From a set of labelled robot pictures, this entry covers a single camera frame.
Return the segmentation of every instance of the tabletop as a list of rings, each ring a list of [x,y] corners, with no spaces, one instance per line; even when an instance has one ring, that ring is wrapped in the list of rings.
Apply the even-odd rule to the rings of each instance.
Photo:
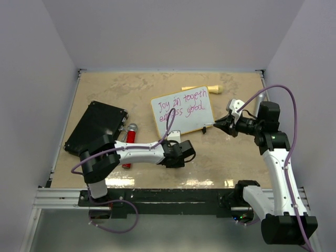
[[[247,101],[263,88],[260,75],[254,72],[84,72],[80,77],[62,144],[69,138],[92,100],[126,109],[126,125],[136,123],[136,143],[159,139],[150,101],[153,97],[178,92],[184,86],[222,85],[221,94],[210,93],[215,119],[227,114],[232,98]],[[254,110],[255,103],[247,106]],[[128,188],[233,188],[238,180],[256,180],[271,188],[267,167],[254,143],[253,136],[239,134],[232,138],[214,127],[183,134],[190,140],[196,158],[179,169],[138,163],[129,170],[117,166],[106,178],[108,187]],[[79,158],[60,150],[53,188],[86,187],[80,175],[70,173]]]

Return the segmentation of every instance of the microphone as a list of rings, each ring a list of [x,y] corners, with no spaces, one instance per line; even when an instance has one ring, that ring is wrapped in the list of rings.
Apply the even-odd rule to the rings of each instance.
[[[135,134],[138,131],[138,126],[135,123],[131,123],[127,127],[127,140],[126,143],[134,143],[135,141]],[[131,164],[123,164],[121,167],[125,169],[131,168]]]

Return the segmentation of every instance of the white board with handwriting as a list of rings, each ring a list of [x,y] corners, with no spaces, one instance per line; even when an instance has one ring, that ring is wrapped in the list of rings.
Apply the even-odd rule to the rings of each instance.
[[[176,116],[170,131],[180,130],[181,134],[184,134],[202,129],[204,124],[214,122],[206,86],[153,98],[151,105],[159,137],[166,132],[167,117],[172,108],[176,109]]]

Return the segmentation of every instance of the wall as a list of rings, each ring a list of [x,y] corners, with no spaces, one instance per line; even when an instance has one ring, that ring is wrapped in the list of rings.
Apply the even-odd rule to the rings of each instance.
[[[266,83],[288,86],[297,99],[298,143],[293,169],[319,222],[323,251],[334,251],[336,218],[336,2],[306,0],[266,70]],[[281,128],[293,133],[289,96],[272,90]]]
[[[43,0],[76,66],[265,69],[303,0]]]
[[[76,70],[41,0],[0,1],[0,250],[18,251]]]

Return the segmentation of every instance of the silver microphone head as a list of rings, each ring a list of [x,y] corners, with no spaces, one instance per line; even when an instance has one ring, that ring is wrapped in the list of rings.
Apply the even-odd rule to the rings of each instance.
[[[137,132],[138,126],[135,123],[131,123],[130,125],[128,125],[127,129]]]

